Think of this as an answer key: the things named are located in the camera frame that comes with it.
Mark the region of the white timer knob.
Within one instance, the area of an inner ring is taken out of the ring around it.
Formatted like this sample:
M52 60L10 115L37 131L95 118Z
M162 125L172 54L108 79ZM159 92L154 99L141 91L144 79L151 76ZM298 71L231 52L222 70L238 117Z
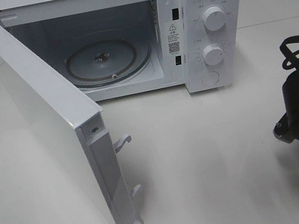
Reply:
M204 63L210 66L218 65L224 59L223 49L217 44L206 46L201 55Z

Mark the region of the upper white power knob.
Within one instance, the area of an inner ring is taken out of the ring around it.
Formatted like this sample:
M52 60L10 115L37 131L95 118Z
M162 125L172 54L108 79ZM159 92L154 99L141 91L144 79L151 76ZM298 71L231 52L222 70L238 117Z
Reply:
M226 23L225 11L220 5L213 5L202 14L204 27L209 31L220 30Z

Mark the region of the round white door button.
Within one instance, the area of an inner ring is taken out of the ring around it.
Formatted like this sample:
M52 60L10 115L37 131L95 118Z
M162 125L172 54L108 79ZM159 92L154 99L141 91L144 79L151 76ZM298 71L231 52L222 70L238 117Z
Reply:
M203 75L202 83L210 88L216 86L219 82L220 75L216 71L210 71Z

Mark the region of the white microwave oven body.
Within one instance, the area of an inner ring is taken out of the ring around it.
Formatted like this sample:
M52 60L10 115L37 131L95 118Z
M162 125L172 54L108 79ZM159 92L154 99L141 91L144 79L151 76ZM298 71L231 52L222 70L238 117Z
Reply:
M205 28L205 9L220 5L226 23L216 31ZM148 63L119 83L82 89L100 102L172 86L185 86L190 93L229 85L233 76L239 0L0 0L0 25L72 83L65 60L70 44L79 37L102 30L134 29L150 42ZM183 51L169 55L164 24L179 20ZM204 63L203 49L219 45L224 59L215 66ZM216 86L202 83L204 74L220 75Z

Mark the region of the white microwave door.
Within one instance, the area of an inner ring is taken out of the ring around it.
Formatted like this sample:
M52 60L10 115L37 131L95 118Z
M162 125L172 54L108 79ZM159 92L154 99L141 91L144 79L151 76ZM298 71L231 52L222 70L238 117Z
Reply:
M30 130L109 224L142 224L102 108L0 25L0 80Z

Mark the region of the warning label sticker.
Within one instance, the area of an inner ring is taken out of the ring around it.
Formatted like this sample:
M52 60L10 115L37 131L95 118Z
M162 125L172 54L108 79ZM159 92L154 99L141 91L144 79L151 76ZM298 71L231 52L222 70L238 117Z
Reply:
M179 20L173 20L164 24L165 48L169 55L175 55L183 51L182 26Z

